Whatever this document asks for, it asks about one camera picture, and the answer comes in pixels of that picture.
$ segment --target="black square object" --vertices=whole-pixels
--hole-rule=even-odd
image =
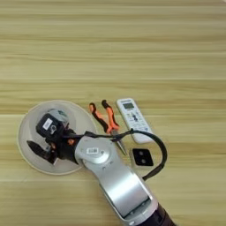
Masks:
[[[134,160],[138,166],[153,166],[153,159],[148,149],[134,148],[132,150]]]
[[[45,114],[36,125],[36,131],[46,139],[58,139],[60,132],[64,129],[62,122],[49,113]]]

